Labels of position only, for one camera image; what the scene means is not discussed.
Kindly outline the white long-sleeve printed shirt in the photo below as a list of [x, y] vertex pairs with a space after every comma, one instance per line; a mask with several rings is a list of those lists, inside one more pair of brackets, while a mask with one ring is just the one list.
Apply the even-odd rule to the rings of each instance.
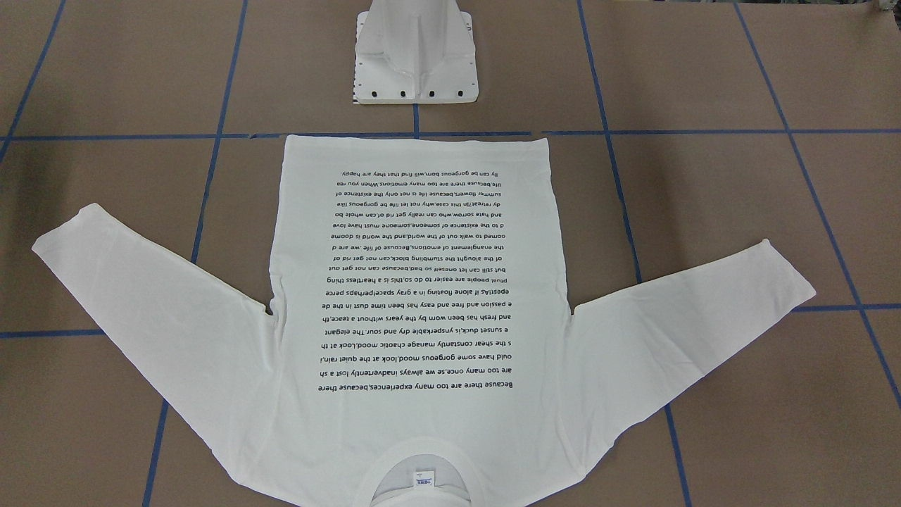
[[100, 205], [34, 244], [238, 484], [524, 506], [815, 295], [767, 240], [570, 308], [549, 144], [289, 136], [264, 305]]

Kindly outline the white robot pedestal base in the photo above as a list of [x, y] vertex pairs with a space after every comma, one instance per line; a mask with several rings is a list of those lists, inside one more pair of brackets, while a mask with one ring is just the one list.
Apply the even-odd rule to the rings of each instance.
[[354, 102], [475, 102], [471, 27], [471, 15], [455, 1], [374, 1], [356, 20]]

